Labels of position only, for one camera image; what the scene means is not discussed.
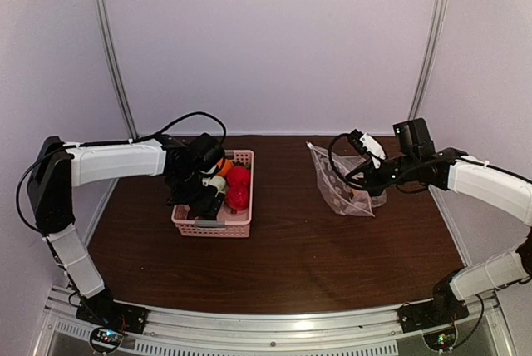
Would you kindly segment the red toy fruit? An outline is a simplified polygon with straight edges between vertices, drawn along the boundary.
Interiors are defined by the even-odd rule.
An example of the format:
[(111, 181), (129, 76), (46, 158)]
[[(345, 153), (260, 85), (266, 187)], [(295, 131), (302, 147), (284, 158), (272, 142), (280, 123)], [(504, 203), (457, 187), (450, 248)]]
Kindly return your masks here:
[(226, 205), (232, 212), (240, 212), (249, 207), (249, 188), (245, 185), (230, 186), (225, 198)]
[(239, 185), (249, 187), (251, 172), (244, 166), (234, 166), (228, 171), (226, 180), (230, 187)]

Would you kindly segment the clear zip top bag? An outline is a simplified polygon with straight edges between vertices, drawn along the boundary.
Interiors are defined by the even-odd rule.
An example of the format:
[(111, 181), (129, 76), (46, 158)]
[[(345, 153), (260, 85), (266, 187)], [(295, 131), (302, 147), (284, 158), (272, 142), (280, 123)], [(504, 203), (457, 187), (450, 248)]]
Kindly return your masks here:
[(328, 150), (306, 143), (313, 160), (318, 189), (334, 213), (359, 217), (374, 217), (373, 210), (387, 203), (387, 193), (370, 196), (366, 191), (348, 187), (333, 171)]

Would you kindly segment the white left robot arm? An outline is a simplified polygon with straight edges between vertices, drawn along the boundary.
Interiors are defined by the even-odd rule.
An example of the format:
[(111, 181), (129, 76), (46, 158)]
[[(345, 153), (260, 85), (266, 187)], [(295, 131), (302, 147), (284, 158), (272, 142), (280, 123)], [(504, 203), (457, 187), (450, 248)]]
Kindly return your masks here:
[(182, 142), (173, 136), (103, 142), (47, 138), (28, 172), (27, 196), (37, 231), (49, 244), (86, 310), (102, 326), (113, 325), (119, 307), (101, 294), (106, 288), (76, 227), (78, 202), (89, 190), (130, 177), (163, 178), (168, 204), (212, 205), (218, 189), (209, 182), (223, 160), (223, 142), (203, 133)]

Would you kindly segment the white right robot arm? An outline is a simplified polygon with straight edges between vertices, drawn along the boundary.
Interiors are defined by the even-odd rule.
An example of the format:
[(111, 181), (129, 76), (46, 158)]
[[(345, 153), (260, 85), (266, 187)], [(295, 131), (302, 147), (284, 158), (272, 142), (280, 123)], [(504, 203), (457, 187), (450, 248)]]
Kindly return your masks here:
[(486, 261), (457, 270), (435, 286), (433, 300), (426, 306), (426, 317), (432, 323), (445, 323), (473, 296), (531, 278), (530, 180), (454, 148), (414, 148), (395, 158), (371, 154), (368, 161), (340, 178), (369, 195), (411, 182), (448, 191), (444, 206), (455, 223), (452, 233), (465, 235), (465, 249), (481, 255), (494, 243), (488, 236), (497, 231), (489, 228), (490, 223), (524, 225), (522, 243), (512, 245), (511, 235), (503, 235), (502, 245)]

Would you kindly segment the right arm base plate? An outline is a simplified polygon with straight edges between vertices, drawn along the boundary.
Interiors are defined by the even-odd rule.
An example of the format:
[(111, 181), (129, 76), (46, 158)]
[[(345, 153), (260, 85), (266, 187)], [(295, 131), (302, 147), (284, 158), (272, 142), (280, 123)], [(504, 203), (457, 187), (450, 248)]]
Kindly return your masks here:
[(433, 301), (419, 304), (404, 304), (397, 310), (397, 317), (403, 333), (427, 330), (449, 325), (470, 315), (469, 310), (460, 304), (452, 311), (437, 311)]

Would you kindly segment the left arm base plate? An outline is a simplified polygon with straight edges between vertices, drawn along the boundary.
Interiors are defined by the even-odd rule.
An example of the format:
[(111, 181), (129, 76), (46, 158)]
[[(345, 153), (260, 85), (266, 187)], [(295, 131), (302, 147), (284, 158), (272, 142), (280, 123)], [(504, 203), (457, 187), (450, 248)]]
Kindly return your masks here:
[(91, 298), (81, 297), (76, 318), (122, 333), (143, 334), (148, 317), (144, 307), (116, 302), (113, 298), (98, 294)]

